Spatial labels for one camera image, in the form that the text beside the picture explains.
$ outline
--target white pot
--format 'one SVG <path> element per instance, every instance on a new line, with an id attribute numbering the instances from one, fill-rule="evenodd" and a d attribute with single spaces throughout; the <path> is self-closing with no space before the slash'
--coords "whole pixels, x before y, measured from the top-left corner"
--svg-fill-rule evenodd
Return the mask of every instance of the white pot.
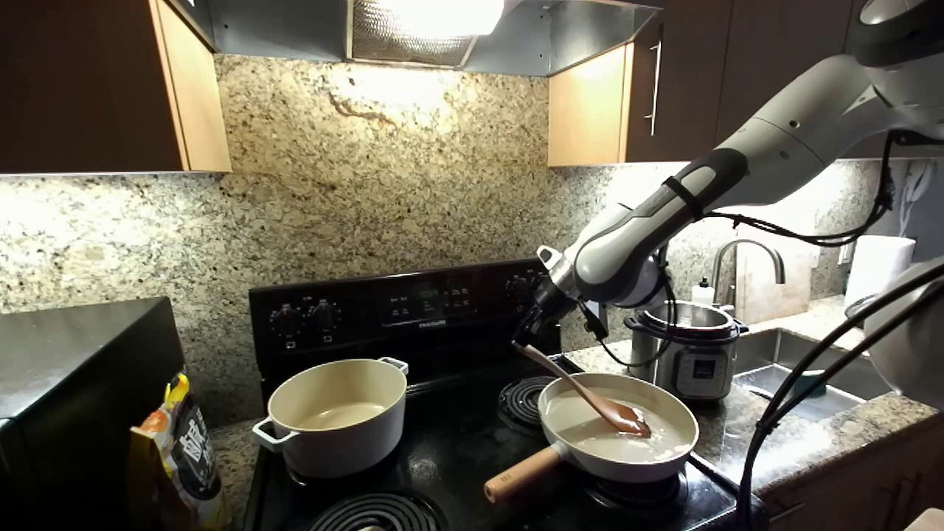
<path id="1" fill-rule="evenodd" d="M 265 410 L 253 433 L 281 452 L 297 478 L 353 474 L 381 464 L 403 433 L 406 362 L 322 362 L 284 381 Z"/>

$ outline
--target white pan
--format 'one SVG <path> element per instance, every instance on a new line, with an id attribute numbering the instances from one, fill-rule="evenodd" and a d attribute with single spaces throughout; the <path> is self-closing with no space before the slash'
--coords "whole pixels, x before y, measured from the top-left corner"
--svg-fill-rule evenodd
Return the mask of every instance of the white pan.
<path id="1" fill-rule="evenodd" d="M 629 374 L 580 371 L 574 378 L 598 394 L 636 406 L 651 437 L 633 438 L 613 431 L 558 378 L 536 399 L 540 425 L 551 444 L 489 478 L 483 496 L 493 503 L 529 486 L 560 459 L 616 483 L 651 483 L 682 471 L 684 456 L 698 441 L 698 421 L 686 403 Z"/>

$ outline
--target paper towel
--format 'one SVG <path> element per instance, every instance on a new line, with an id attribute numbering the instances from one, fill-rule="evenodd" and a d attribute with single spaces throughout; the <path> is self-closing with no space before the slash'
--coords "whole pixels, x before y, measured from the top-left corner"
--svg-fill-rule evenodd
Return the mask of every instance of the paper towel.
<path id="1" fill-rule="evenodd" d="M 915 238 L 906 235 L 861 235 L 856 238 L 853 270 L 846 284 L 844 309 L 886 292 L 897 281 L 915 253 Z"/>

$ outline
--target wooden spoon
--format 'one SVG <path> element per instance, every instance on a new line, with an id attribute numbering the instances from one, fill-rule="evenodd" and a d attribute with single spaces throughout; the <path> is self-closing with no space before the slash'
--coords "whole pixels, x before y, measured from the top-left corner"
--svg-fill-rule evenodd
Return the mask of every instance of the wooden spoon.
<path id="1" fill-rule="evenodd" d="M 545 371 L 555 371 L 558 378 L 564 378 L 616 431 L 626 431 L 641 438 L 651 437 L 651 427 L 645 425 L 644 413 L 636 413 L 633 406 L 611 402 L 611 399 L 597 394 L 592 388 L 580 387 L 570 371 L 564 371 L 558 362 L 551 362 L 535 344 L 520 344 L 520 341 L 511 341 L 511 344 L 520 354 L 526 354 L 529 359 L 535 359 L 536 366 L 543 366 Z"/>

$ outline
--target sauce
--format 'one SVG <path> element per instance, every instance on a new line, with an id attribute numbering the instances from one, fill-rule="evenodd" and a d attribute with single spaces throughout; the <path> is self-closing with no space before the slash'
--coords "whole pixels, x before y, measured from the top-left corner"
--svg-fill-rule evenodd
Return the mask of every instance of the sauce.
<path id="1" fill-rule="evenodd" d="M 316 410 L 316 413 L 303 416 L 297 425 L 303 431 L 335 431 L 335 427 L 359 425 L 378 413 L 384 413 L 384 403 L 350 402 L 350 403 Z"/>
<path id="2" fill-rule="evenodd" d="M 644 413 L 651 437 L 641 438 L 622 431 L 613 431 L 605 419 L 591 410 L 580 394 L 564 393 L 555 394 L 545 406 L 548 427 L 571 449 L 592 455 L 598 459 L 616 464 L 656 464 L 656 459 L 675 459 L 686 455 L 686 433 L 669 419 L 630 403 Z"/>

